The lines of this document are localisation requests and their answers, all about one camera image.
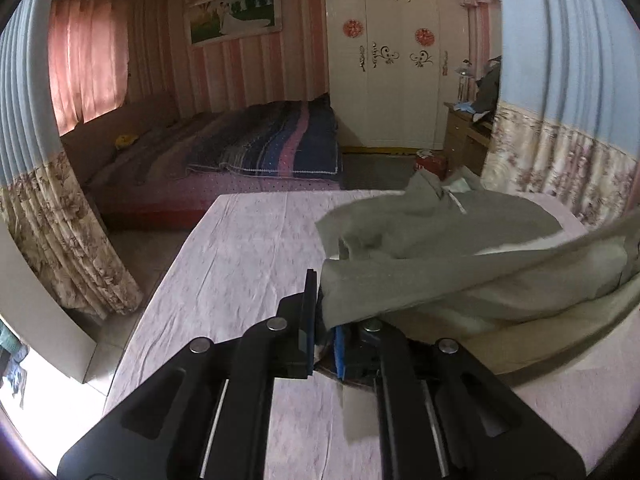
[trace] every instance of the picture frame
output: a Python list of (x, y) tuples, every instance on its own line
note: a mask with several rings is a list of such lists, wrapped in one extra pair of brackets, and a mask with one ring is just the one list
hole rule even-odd
[(185, 13), (193, 46), (282, 30), (281, 0), (199, 0)]

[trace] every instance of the couple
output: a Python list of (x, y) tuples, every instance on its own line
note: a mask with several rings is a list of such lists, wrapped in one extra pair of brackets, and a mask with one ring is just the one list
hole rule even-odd
[(246, 30), (254, 30), (254, 28), (266, 27), (271, 20), (265, 18), (263, 20), (238, 20), (231, 15), (229, 4), (220, 2), (216, 8), (216, 14), (220, 20), (221, 34), (239, 34)]

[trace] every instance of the silver screw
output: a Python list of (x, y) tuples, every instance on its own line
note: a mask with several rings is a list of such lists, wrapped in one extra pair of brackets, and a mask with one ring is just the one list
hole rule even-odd
[(206, 337), (198, 337), (189, 343), (189, 350), (194, 354), (204, 354), (211, 348), (211, 341)]
[(438, 348), (445, 354), (455, 354), (460, 347), (453, 339), (441, 339)]
[(382, 330), (382, 323), (374, 317), (373, 319), (367, 319), (362, 327), (367, 332), (380, 332), (380, 330)]
[(267, 328), (269, 330), (273, 330), (274, 332), (279, 332), (280, 330), (284, 330), (287, 327), (287, 320), (283, 317), (272, 317), (267, 321)]

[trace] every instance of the red round decoration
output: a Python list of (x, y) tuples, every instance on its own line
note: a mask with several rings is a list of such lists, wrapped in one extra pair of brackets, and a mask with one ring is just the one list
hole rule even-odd
[(364, 26), (358, 20), (347, 20), (342, 26), (342, 31), (347, 38), (357, 38), (362, 36)]
[(436, 42), (436, 37), (428, 28), (419, 28), (415, 31), (415, 41), (422, 46), (431, 46)]

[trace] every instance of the wardrobe door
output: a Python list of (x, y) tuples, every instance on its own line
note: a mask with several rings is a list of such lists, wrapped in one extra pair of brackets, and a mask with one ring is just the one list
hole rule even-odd
[(403, 0), (366, 0), (369, 63), (365, 146), (404, 146)]
[(442, 149), (449, 109), (458, 100), (460, 76), (455, 70), (469, 58), (469, 16), (460, 0), (438, 0), (440, 12), (440, 96), (434, 148)]
[(329, 92), (338, 143), (361, 146), (367, 137), (367, 14), (365, 0), (326, 0)]
[(440, 17), (437, 0), (402, 3), (402, 146), (432, 148), (438, 114)]

